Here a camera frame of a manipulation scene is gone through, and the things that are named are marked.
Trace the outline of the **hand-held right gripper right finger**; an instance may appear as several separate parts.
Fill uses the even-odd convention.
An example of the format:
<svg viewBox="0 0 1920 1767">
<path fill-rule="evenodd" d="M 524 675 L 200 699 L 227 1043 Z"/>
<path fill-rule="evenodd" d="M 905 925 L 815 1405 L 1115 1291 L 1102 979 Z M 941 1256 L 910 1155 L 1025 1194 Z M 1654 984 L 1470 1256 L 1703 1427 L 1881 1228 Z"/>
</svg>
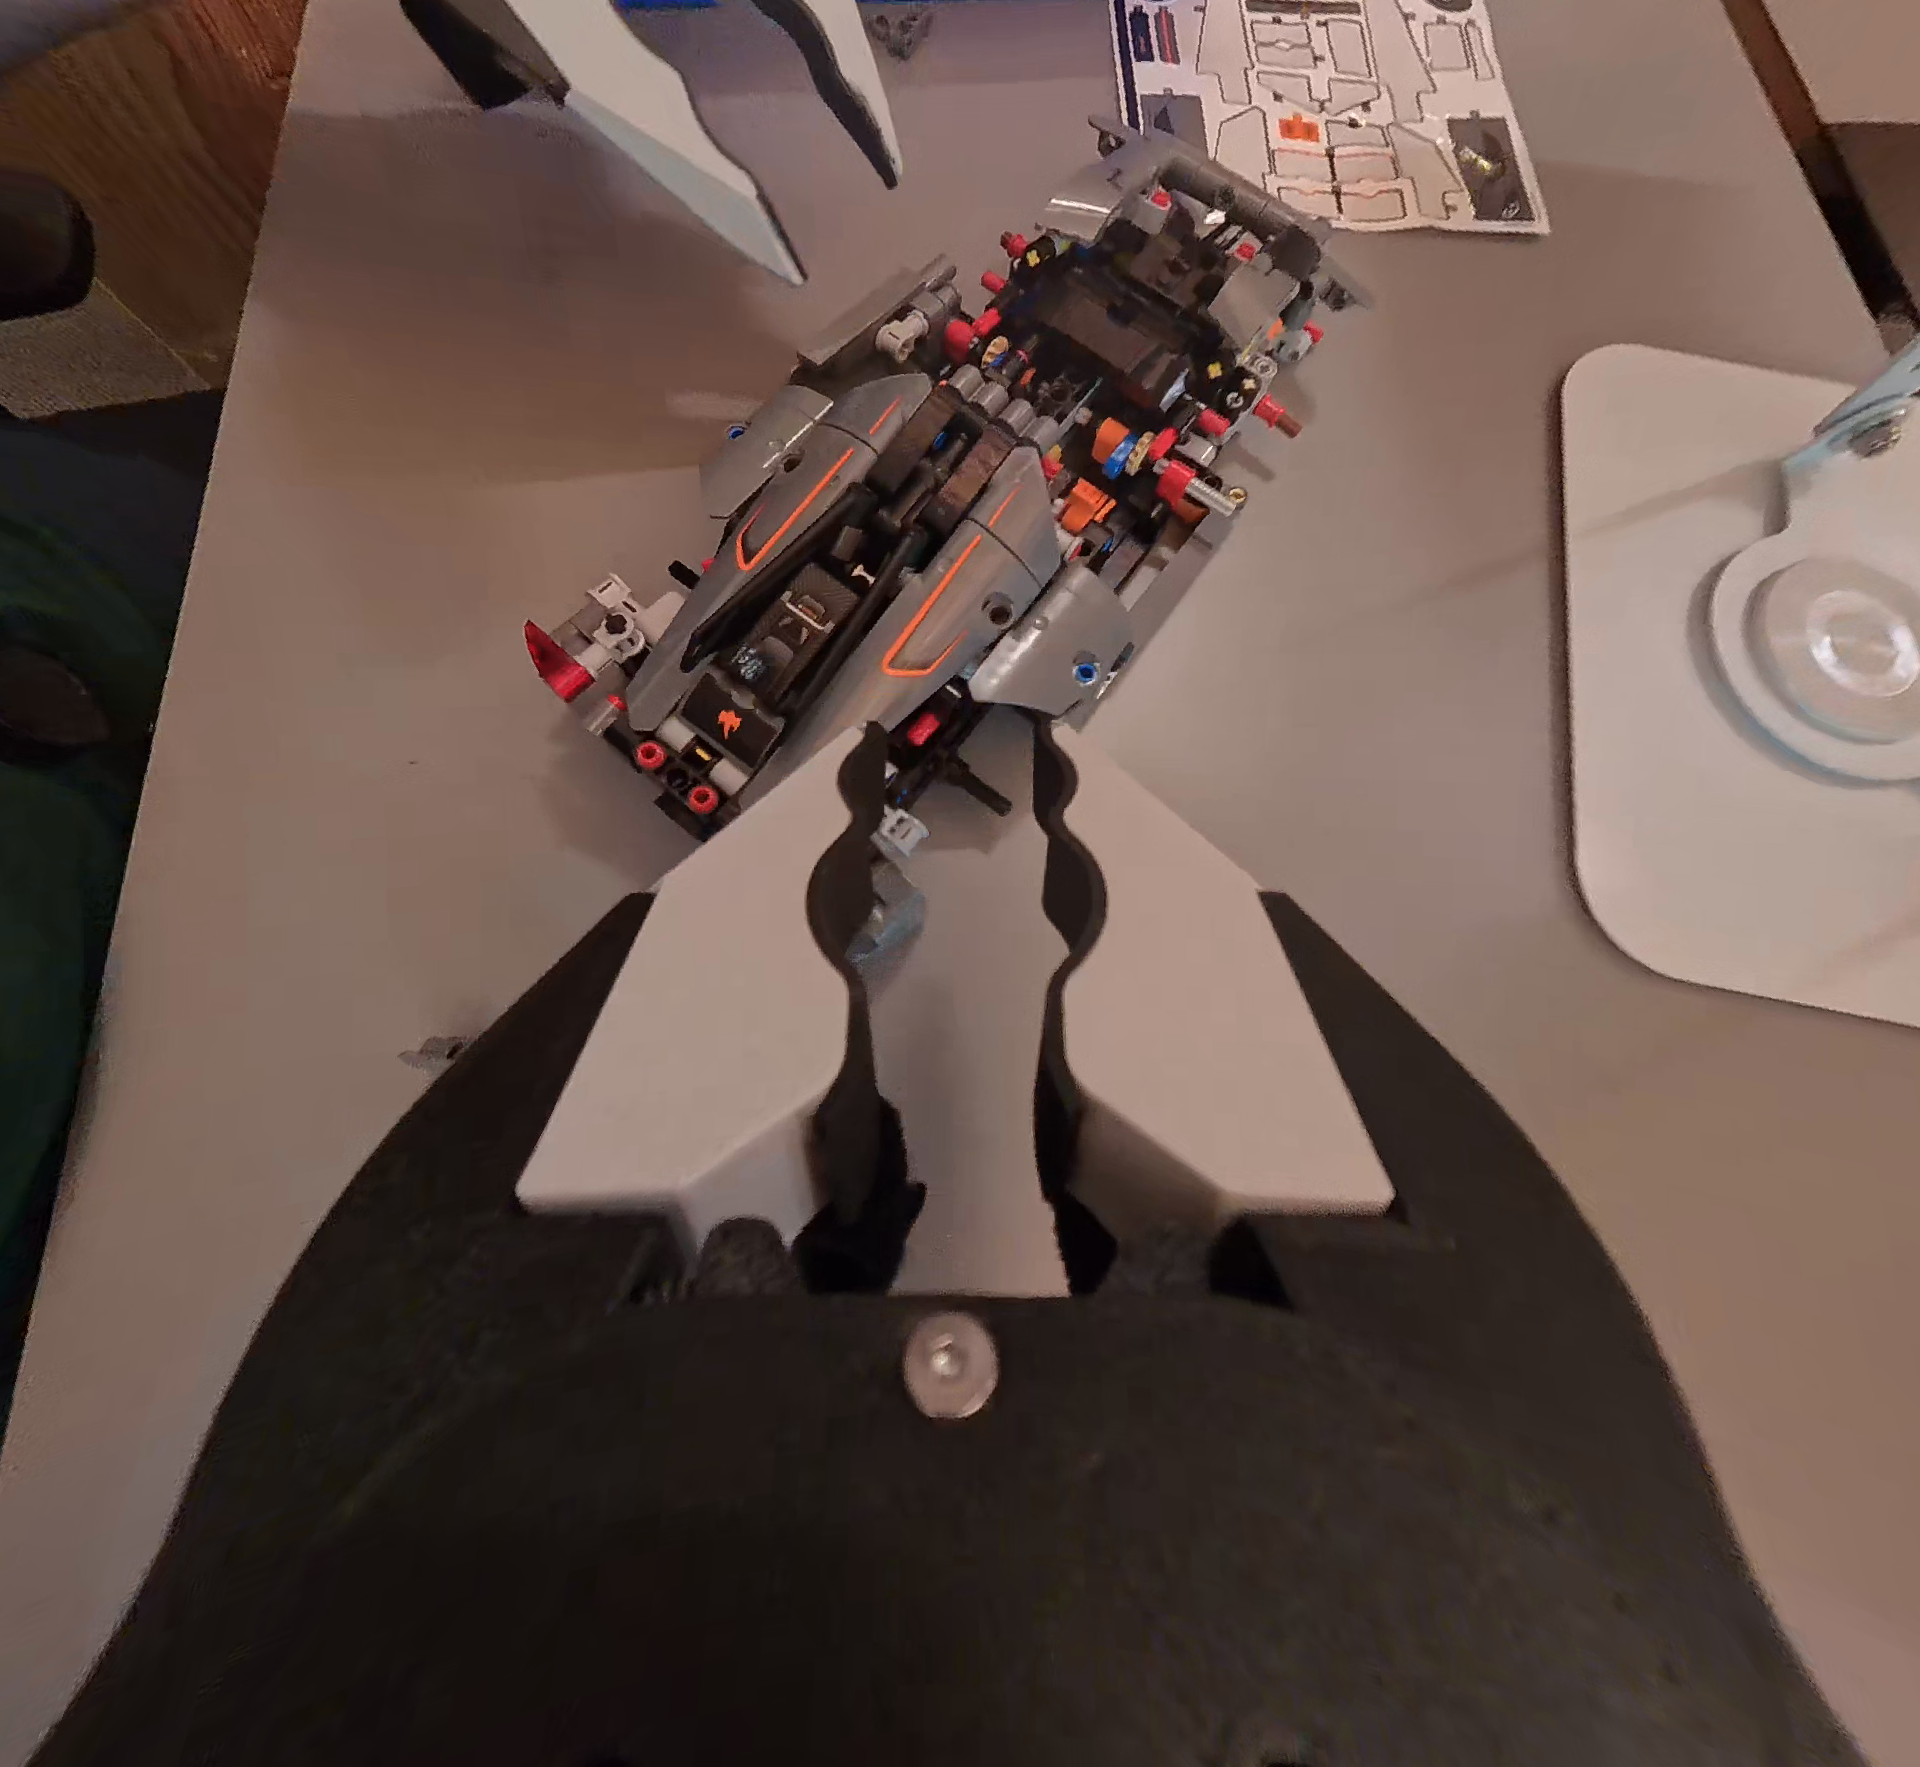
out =
<svg viewBox="0 0 1920 1767">
<path fill-rule="evenodd" d="M 1376 1219 L 1394 1185 L 1253 877 L 1068 727 L 1032 718 L 1041 909 L 1034 1162 L 1071 1295 L 1245 1219 Z"/>
</svg>

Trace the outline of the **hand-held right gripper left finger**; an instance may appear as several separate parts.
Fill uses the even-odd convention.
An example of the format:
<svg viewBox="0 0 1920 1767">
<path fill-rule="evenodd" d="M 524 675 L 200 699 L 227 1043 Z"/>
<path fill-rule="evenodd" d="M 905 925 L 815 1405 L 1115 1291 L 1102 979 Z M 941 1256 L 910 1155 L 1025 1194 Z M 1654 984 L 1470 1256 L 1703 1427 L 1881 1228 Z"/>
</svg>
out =
<svg viewBox="0 0 1920 1767">
<path fill-rule="evenodd" d="M 842 730 L 654 891 L 514 1182 L 528 1211 L 665 1219 L 683 1259 L 769 1225 L 804 1281 L 888 1292 L 921 1211 L 851 942 L 888 743 Z"/>
</svg>

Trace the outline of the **grey black lego car model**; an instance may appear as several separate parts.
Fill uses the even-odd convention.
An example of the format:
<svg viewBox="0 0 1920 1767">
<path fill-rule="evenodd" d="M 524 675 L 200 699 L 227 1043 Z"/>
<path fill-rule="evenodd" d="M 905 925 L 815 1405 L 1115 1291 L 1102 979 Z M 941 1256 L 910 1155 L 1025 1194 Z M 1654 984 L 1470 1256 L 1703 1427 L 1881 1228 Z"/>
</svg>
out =
<svg viewBox="0 0 1920 1767">
<path fill-rule="evenodd" d="M 1277 377 L 1360 304 L 1329 223 L 1167 132 L 1092 131 L 976 309 L 927 263 L 731 430 L 703 563 L 523 627 L 696 841 L 867 727 L 895 845 L 932 785 L 1007 812 L 963 756 L 985 714 L 1088 718 L 1231 540 L 1235 435 L 1299 431 Z"/>
</svg>

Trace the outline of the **lego sticker sheet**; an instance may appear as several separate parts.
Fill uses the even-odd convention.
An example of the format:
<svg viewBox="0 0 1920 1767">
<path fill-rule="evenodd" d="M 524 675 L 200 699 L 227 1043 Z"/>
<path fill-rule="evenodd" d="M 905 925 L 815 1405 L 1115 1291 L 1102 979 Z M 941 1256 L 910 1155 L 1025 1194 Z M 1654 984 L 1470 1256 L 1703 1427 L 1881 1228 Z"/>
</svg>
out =
<svg viewBox="0 0 1920 1767">
<path fill-rule="evenodd" d="M 1349 233 L 1546 236 L 1484 0 L 1110 0 L 1135 128 Z"/>
</svg>

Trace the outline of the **dark chair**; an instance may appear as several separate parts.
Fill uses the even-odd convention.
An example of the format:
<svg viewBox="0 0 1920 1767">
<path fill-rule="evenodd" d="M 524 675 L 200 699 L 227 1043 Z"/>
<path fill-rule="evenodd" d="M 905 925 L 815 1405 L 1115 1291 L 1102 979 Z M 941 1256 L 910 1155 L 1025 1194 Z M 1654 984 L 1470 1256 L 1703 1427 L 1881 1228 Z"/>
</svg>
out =
<svg viewBox="0 0 1920 1767">
<path fill-rule="evenodd" d="M 55 180 L 1 169 L 1 321 L 78 305 L 94 279 L 94 234 L 83 205 Z"/>
</svg>

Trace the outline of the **white stand with metal arms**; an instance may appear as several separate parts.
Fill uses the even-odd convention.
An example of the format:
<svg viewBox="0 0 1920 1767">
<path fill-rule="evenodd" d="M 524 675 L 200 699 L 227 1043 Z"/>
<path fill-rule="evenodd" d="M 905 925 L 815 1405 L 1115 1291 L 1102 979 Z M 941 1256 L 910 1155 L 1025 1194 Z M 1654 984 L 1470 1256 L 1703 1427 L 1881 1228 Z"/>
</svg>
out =
<svg viewBox="0 0 1920 1767">
<path fill-rule="evenodd" d="M 1611 345 L 1559 412 L 1587 911 L 1668 978 L 1914 1029 L 1916 346 L 1844 396 Z"/>
</svg>

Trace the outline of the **person's green shirt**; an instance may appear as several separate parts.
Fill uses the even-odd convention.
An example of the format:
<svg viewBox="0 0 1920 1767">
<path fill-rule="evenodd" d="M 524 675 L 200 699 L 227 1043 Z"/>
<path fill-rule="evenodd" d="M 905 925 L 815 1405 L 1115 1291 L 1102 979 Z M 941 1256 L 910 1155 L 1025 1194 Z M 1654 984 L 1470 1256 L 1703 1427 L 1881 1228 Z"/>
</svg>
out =
<svg viewBox="0 0 1920 1767">
<path fill-rule="evenodd" d="M 204 480 L 4 421 L 1 1403 L 38 1282 Z"/>
</svg>

